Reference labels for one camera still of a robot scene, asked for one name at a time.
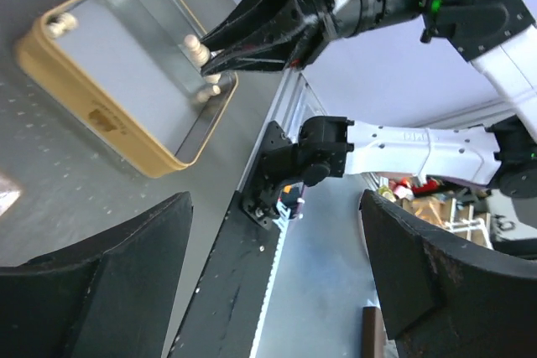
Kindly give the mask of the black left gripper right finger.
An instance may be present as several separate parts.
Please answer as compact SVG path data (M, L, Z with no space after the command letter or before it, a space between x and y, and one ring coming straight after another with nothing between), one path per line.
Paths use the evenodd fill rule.
M371 190L360 212L399 356L536 355L535 262L466 241Z

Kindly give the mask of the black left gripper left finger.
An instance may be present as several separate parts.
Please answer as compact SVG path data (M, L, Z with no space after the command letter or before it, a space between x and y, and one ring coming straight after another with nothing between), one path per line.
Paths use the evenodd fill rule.
M189 193L1 271L4 357L159 357L190 235Z

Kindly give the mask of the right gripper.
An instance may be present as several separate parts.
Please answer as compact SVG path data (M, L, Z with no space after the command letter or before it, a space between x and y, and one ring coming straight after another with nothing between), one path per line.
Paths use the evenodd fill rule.
M202 38L209 50L221 52L201 67L201 73L301 70L330 42L418 18L426 0L306 0L315 12L306 19L311 24L263 26L287 1L241 0Z

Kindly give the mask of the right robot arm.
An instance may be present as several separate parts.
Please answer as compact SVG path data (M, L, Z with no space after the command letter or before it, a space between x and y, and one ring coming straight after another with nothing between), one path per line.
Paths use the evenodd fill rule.
M447 43L446 77L435 78L424 60L401 55L413 73L401 80L377 68L388 87L380 112L358 114L340 140L306 133L291 160L266 174L268 192L307 165L330 175L329 152L343 157L336 175L414 175L474 185L510 199L517 219L536 224L536 21L524 0L242 0L201 44L212 58L205 76L226 70L280 72L313 65L332 42L421 19L420 42ZM451 85L456 68L473 68L495 91Z

